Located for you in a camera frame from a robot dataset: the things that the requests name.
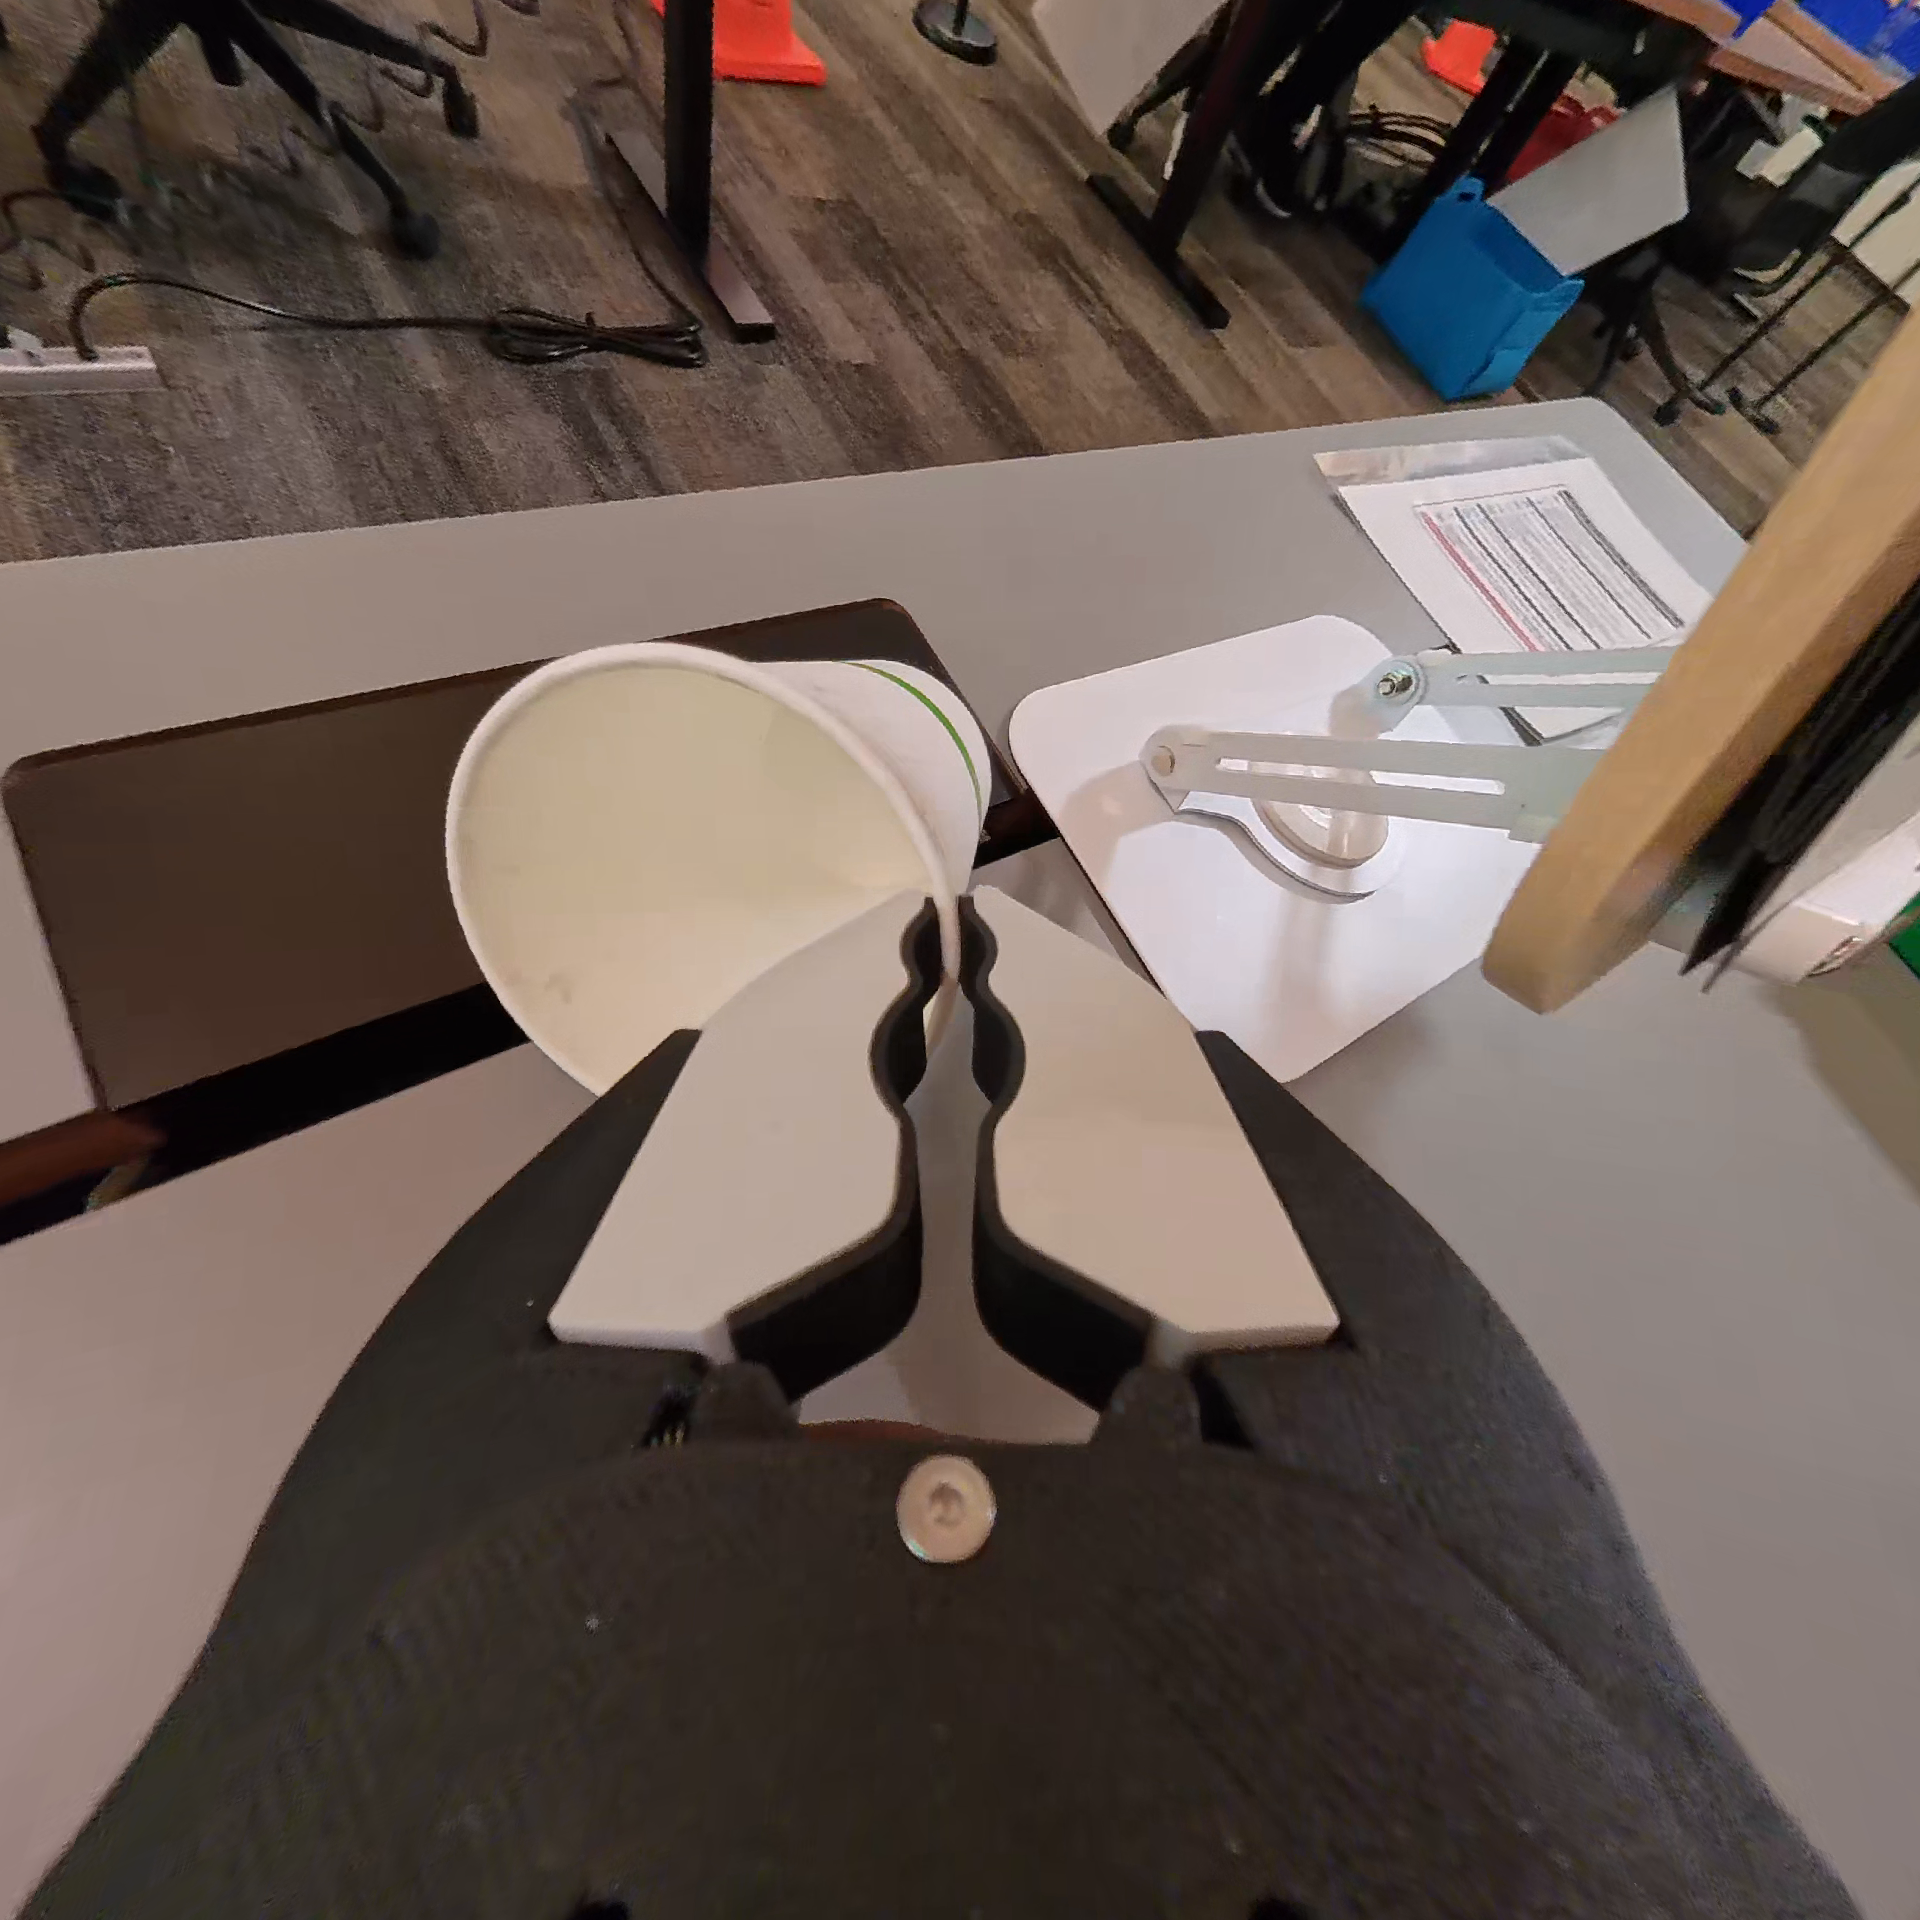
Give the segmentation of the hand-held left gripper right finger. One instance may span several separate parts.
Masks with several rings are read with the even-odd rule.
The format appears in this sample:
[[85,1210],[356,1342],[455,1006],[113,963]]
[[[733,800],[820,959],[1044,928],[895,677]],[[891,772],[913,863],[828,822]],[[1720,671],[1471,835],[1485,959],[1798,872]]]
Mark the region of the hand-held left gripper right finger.
[[973,1296],[1104,1411],[1141,1367],[1317,1348],[1336,1309],[1212,1058],[1141,973],[993,887],[961,901]]

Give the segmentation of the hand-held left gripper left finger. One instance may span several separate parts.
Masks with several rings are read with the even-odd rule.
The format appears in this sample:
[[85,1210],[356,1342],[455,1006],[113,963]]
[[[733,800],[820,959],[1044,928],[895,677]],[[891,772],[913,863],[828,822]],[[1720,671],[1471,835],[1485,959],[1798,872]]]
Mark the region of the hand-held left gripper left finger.
[[937,908],[889,894],[773,963],[581,1117],[545,1309],[557,1348],[755,1365],[788,1400],[857,1370],[921,1296],[907,1110],[943,986]]

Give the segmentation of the white paper cup green band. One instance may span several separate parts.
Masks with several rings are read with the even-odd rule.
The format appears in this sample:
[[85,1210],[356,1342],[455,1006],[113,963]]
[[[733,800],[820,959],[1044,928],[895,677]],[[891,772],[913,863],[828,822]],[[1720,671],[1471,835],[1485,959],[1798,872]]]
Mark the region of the white paper cup green band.
[[595,1095],[895,894],[937,911],[937,1039],[991,788],[973,711],[911,662],[622,642],[485,714],[451,779],[448,890],[492,991]]

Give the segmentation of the wooden document stand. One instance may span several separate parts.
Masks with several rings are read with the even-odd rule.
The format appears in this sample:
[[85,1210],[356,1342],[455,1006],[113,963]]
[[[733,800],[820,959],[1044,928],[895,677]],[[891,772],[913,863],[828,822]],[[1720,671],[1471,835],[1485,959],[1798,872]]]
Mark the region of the wooden document stand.
[[1014,765],[1155,986],[1288,1080],[1468,965],[1535,1015],[1684,965],[1693,854],[1909,587],[1915,319],[1672,646],[1310,614],[1025,694]]

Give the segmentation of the laminated paper sheet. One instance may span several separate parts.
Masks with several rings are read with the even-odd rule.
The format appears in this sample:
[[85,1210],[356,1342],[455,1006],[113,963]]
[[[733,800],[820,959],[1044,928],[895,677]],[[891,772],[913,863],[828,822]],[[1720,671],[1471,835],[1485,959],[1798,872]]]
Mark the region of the laminated paper sheet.
[[1459,654],[1669,650],[1711,603],[1571,439],[1336,448],[1315,467]]

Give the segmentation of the wooden table black legs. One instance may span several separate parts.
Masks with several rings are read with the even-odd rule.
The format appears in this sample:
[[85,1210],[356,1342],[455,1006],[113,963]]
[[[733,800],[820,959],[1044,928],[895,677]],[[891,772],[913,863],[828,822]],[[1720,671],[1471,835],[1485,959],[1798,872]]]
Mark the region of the wooden table black legs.
[[663,5],[663,126],[603,132],[649,208],[686,287],[739,344],[768,344],[776,322],[712,227],[712,2]]
[[[1803,5],[1759,5],[1744,19],[1740,5],[1432,5],[1437,13],[1495,28],[1504,54],[1480,95],[1468,107],[1464,127],[1451,132],[1425,175],[1407,192],[1385,237],[1399,239],[1437,192],[1487,158],[1497,175],[1545,120],[1557,93],[1579,69],[1623,80],[1627,93],[1651,93],[1670,82],[1716,74],[1731,82],[1780,93],[1831,112],[1861,115],[1893,93],[1888,60],[1836,37]],[[1181,54],[1168,67],[1189,82],[1179,150],[1155,200],[1142,204],[1115,174],[1095,174],[1088,190],[1135,242],[1203,328],[1230,324],[1230,309],[1184,255],[1184,239],[1200,210],[1230,136],[1255,112],[1263,84],[1308,60],[1315,82],[1310,104],[1320,104],[1424,5],[1213,5],[1213,28],[1197,35],[1200,67]]]

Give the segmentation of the white power strip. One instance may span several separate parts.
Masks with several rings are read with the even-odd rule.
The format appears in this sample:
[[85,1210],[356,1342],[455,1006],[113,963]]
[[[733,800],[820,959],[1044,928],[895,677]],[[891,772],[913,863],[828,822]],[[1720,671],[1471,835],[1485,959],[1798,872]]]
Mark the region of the white power strip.
[[24,334],[7,336],[1,344],[1,400],[156,392],[159,386],[153,351],[141,344],[80,351]]

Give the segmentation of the grey board floor sign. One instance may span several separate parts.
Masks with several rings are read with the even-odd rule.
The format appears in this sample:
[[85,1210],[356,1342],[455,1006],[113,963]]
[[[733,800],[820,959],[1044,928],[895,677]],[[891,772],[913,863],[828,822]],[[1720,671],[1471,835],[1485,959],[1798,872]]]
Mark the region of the grey board floor sign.
[[1675,86],[1500,187],[1493,210],[1564,277],[1684,221],[1688,162]]

